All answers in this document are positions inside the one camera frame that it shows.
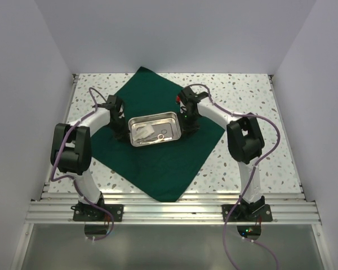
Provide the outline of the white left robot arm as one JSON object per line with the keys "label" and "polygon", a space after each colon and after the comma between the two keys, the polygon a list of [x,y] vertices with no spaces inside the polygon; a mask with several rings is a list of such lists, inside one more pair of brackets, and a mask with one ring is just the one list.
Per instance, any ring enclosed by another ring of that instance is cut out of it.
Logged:
{"label": "white left robot arm", "polygon": [[79,194],[79,203],[87,205],[86,214],[93,221],[103,219],[106,213],[102,193],[90,172],[91,137],[103,127],[110,128],[116,140],[129,141],[124,102],[120,97],[110,95],[104,103],[95,103],[94,109],[78,120],[57,124],[50,154],[49,180],[71,179]]}

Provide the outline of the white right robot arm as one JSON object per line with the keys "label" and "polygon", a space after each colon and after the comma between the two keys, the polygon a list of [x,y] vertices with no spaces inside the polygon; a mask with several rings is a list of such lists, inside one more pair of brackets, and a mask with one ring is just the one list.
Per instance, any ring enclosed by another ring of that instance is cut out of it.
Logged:
{"label": "white right robot arm", "polygon": [[179,92],[176,103],[180,105],[177,116],[183,136],[199,130],[198,119],[201,117],[226,130],[228,150],[238,162],[241,178],[242,205],[239,213],[244,220],[254,220],[260,214],[258,205],[264,204],[259,170],[255,168],[265,145],[257,119],[253,114],[230,112],[214,103],[208,92],[195,93],[191,86]]}

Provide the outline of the stainless steel tray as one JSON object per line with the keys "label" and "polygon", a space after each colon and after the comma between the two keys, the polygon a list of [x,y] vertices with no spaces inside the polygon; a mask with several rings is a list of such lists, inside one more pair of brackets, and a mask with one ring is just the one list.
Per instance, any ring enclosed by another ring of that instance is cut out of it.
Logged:
{"label": "stainless steel tray", "polygon": [[[140,127],[149,126],[149,125],[153,127],[155,132],[145,139],[135,140],[134,136],[135,136],[136,130]],[[130,142],[131,142],[131,145],[134,147],[143,147],[147,145],[158,144],[158,143],[154,143],[154,144],[141,145],[139,144],[139,142],[142,140],[148,140],[150,138],[156,137],[157,135],[161,134],[161,131],[164,129],[168,131],[168,133],[165,134],[165,136],[172,137],[172,140],[165,141],[165,142],[176,141],[181,138],[181,128],[180,128],[180,124],[179,124],[179,121],[178,121],[178,118],[175,112],[163,112],[160,114],[152,114],[152,115],[145,115],[145,116],[138,116],[135,118],[131,118],[128,121],[128,128],[130,131]]]}

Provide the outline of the dark green surgical cloth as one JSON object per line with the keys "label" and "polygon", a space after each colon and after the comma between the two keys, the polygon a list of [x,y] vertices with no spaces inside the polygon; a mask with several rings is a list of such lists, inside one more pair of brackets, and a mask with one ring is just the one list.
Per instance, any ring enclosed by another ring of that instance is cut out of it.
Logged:
{"label": "dark green surgical cloth", "polygon": [[[180,85],[140,67],[116,93],[124,101],[126,119],[178,112]],[[109,127],[91,138],[92,156],[131,184],[160,202],[175,202],[189,187],[222,137],[222,127],[199,118],[200,129],[177,141],[133,147],[118,141]]]}

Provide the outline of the steel surgical scissors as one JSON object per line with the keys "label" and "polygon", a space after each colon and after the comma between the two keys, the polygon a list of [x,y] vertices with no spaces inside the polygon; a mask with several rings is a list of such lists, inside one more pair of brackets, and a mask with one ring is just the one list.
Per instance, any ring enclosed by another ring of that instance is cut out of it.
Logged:
{"label": "steel surgical scissors", "polygon": [[154,144],[154,143],[160,143],[165,141],[172,140],[172,137],[166,137],[164,134],[159,134],[156,137],[145,139],[139,142],[141,145],[147,145],[147,144]]}

